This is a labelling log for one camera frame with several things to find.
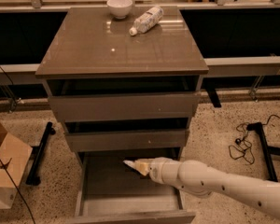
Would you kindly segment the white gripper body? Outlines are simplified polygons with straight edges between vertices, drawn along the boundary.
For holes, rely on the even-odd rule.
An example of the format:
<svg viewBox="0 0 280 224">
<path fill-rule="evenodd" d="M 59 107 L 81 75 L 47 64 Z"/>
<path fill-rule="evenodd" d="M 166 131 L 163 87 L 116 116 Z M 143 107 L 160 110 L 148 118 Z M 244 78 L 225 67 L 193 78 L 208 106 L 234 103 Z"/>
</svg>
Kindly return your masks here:
<svg viewBox="0 0 280 224">
<path fill-rule="evenodd" d="M 178 168 L 178 161 L 164 157 L 156 158 L 149 165 L 149 176 L 156 183 L 176 185 L 178 183 Z"/>
</svg>

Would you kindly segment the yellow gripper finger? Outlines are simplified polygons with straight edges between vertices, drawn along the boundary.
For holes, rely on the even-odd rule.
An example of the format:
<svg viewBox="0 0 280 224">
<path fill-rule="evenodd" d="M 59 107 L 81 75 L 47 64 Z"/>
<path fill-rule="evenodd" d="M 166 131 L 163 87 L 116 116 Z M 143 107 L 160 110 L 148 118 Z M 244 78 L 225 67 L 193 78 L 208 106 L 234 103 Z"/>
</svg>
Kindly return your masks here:
<svg viewBox="0 0 280 224">
<path fill-rule="evenodd" d="M 146 176 L 149 174 L 151 163 L 152 159 L 139 159 L 134 162 L 134 168 L 141 175 Z"/>
</svg>

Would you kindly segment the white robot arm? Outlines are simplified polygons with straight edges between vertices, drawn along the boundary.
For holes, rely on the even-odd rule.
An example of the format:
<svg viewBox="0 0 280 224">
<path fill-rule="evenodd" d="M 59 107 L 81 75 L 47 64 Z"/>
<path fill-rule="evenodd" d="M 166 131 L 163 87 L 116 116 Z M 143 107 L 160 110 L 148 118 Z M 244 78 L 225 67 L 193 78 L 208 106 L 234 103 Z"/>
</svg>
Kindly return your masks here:
<svg viewBox="0 0 280 224">
<path fill-rule="evenodd" d="M 126 161 L 141 175 L 198 197 L 210 192 L 224 194 L 280 219 L 280 183 L 221 172 L 200 161 L 168 158 Z"/>
</svg>

